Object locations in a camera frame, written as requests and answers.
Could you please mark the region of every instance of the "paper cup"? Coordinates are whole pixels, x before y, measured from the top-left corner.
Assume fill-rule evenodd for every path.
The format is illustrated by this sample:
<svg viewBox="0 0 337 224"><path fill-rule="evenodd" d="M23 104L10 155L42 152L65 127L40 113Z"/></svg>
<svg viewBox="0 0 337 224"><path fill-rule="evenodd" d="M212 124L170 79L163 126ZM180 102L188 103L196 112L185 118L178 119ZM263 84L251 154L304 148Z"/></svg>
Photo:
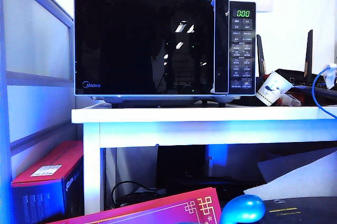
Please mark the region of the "paper cup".
<svg viewBox="0 0 337 224"><path fill-rule="evenodd" d="M280 74L272 72L255 95L270 106L280 98L281 93L286 93L292 87L293 85Z"/></svg>

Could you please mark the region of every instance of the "table leg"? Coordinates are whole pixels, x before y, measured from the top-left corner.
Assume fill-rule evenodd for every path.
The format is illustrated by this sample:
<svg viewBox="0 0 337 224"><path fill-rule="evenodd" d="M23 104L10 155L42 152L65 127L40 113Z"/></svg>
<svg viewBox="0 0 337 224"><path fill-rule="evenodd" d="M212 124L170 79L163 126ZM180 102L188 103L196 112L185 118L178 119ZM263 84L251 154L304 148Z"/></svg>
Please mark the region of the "table leg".
<svg viewBox="0 0 337 224"><path fill-rule="evenodd" d="M84 123L84 213L104 209L103 150L100 148L100 124Z"/></svg>

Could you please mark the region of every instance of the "barcode label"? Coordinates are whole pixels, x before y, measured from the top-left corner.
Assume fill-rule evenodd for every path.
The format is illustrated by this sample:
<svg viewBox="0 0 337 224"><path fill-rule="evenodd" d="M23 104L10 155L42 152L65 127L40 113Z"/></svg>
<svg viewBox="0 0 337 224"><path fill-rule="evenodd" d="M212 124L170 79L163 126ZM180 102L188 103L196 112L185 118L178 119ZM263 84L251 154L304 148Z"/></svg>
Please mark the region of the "barcode label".
<svg viewBox="0 0 337 224"><path fill-rule="evenodd" d="M47 165L41 166L36 172L31 174L31 177L37 176L51 176L53 175L58 169L60 169L62 165Z"/></svg>

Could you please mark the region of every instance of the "black microwave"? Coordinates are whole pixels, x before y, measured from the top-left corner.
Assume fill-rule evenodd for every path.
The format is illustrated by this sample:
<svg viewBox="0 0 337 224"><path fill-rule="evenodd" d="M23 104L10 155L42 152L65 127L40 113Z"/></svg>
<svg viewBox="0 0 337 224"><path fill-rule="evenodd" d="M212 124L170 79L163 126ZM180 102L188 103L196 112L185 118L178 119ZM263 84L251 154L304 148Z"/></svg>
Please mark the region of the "black microwave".
<svg viewBox="0 0 337 224"><path fill-rule="evenodd" d="M230 102L255 95L255 3L74 0L76 96Z"/></svg>

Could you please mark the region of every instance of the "midea logo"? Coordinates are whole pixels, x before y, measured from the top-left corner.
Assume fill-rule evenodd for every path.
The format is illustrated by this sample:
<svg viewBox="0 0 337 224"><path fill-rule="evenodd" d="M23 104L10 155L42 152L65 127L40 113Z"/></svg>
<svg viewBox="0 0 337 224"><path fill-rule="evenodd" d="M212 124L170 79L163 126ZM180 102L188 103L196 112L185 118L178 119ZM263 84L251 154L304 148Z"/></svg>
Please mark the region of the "midea logo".
<svg viewBox="0 0 337 224"><path fill-rule="evenodd" d="M89 83L89 81L84 81L82 83L82 86L83 86L83 88L90 88L90 87L92 87L92 88L99 88L99 87L101 87L100 84L91 84L91 83Z"/></svg>

